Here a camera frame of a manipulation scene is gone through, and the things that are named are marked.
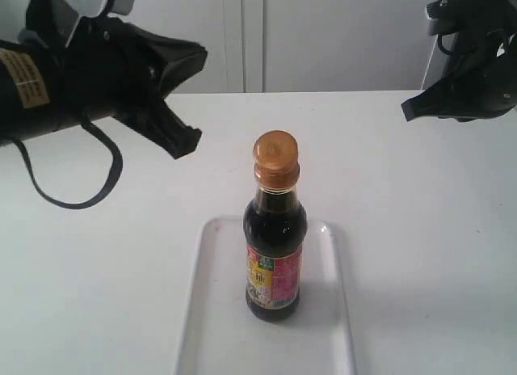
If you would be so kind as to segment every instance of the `table surface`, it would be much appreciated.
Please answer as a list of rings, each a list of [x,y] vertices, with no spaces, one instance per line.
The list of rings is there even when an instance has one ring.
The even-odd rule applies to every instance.
[[[406,123],[415,91],[174,95],[204,131],[173,160],[118,122],[103,203],[54,207],[0,150],[0,373],[170,375],[203,224],[254,195],[254,140],[299,142],[299,195],[337,234],[359,374],[517,368],[517,118]],[[41,187],[79,201],[111,157],[81,129],[27,142]]]

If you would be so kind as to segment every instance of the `bottle neck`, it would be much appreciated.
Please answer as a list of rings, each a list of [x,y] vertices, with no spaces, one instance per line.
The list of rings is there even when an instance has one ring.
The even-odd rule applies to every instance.
[[[299,202],[296,195],[296,188],[286,190],[270,190],[258,186],[254,198],[254,206],[258,211],[269,213],[285,213],[298,208]]]

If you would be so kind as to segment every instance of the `plastic tray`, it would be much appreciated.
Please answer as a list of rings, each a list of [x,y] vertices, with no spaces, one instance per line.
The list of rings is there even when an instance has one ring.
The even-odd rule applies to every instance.
[[[246,305],[242,219],[203,230],[176,374],[353,374],[343,278],[335,237],[310,221],[300,305],[287,320],[257,319]]]

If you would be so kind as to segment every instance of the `soy sauce bottle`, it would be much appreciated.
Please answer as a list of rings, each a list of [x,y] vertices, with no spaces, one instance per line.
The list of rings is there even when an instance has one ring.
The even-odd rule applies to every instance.
[[[254,145],[255,198],[244,215],[248,282],[246,303],[255,316],[279,321],[300,302],[301,249],[307,216],[296,197],[298,145],[284,131],[270,131]]]

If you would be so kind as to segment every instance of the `gold bottle cap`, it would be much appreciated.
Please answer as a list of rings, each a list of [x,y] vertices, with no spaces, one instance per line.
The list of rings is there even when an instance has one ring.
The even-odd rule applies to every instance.
[[[255,178],[265,188],[284,190],[296,185],[300,177],[298,144],[285,131],[262,135],[253,148]]]

